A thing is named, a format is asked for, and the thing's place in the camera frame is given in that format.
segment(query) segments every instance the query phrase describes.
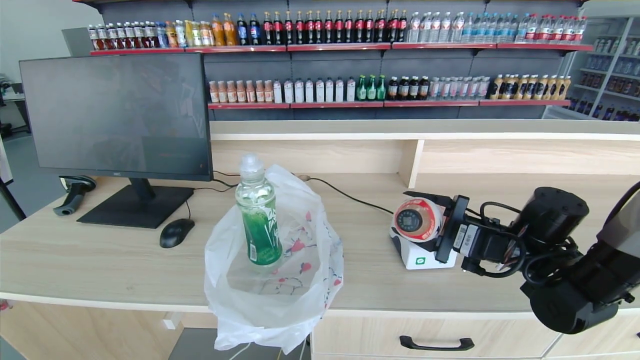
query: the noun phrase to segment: robotic arm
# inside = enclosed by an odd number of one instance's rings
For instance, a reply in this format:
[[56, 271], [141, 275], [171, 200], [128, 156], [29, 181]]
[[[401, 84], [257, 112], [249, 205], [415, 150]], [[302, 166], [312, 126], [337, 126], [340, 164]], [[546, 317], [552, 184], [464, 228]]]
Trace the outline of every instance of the robotic arm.
[[[464, 256], [462, 269], [480, 276], [502, 278], [520, 271], [531, 309], [549, 329], [576, 334], [598, 325], [618, 312], [622, 300], [640, 284], [640, 182], [635, 184], [609, 214], [597, 242], [585, 255], [569, 236], [589, 213], [584, 200], [556, 188], [537, 188], [518, 210], [498, 202], [485, 202], [476, 213], [467, 208], [469, 198], [405, 192], [445, 208], [447, 221], [439, 236], [424, 243], [445, 263], [451, 250]], [[508, 226], [484, 214], [487, 206], [518, 213]], [[395, 215], [399, 224], [402, 212]], [[498, 263], [503, 272], [480, 266]]]

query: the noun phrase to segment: white plastic bag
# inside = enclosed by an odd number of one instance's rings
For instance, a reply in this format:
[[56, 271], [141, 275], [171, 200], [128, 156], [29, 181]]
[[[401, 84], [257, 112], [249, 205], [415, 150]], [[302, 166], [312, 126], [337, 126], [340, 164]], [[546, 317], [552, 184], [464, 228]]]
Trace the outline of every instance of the white plastic bag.
[[278, 165], [266, 177], [276, 191], [282, 262], [265, 270], [249, 261], [237, 206], [216, 224], [205, 248], [204, 290], [218, 317], [217, 350], [255, 342], [288, 354], [342, 287], [342, 241], [320, 196]]

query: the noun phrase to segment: green glass bottle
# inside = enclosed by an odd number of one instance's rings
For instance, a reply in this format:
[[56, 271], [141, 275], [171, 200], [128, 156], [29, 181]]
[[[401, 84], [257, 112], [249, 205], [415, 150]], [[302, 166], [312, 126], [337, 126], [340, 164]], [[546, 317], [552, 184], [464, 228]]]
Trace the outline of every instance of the green glass bottle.
[[276, 223], [276, 193], [264, 177], [264, 164], [256, 154], [242, 158], [236, 202], [242, 213], [249, 260], [256, 265], [276, 263], [282, 256]]
[[385, 76], [380, 75], [380, 85], [378, 85], [378, 88], [376, 89], [376, 100], [382, 101], [385, 99], [386, 95], [387, 89], [385, 89]]
[[364, 75], [360, 75], [360, 82], [358, 83], [358, 90], [356, 91], [359, 101], [367, 100], [367, 81], [365, 79]]

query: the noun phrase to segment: display screen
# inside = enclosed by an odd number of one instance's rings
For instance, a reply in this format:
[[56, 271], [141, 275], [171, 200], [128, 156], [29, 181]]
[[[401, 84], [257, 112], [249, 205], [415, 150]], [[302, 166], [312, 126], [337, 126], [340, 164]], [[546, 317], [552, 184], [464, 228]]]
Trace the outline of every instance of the display screen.
[[170, 179], [211, 173], [200, 54], [29, 60], [20, 71], [41, 167]]

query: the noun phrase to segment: orange bottle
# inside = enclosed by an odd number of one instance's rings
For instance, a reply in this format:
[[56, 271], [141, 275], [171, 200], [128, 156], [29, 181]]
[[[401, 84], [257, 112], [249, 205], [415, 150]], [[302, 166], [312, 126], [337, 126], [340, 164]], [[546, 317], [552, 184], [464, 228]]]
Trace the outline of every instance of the orange bottle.
[[231, 14], [225, 13], [225, 38], [227, 39], [227, 46], [237, 46], [238, 41], [236, 38], [236, 25], [231, 21]]
[[213, 14], [213, 20], [211, 21], [211, 32], [213, 33], [213, 44], [215, 46], [225, 45], [225, 32], [222, 28], [222, 23], [218, 18], [218, 14]]

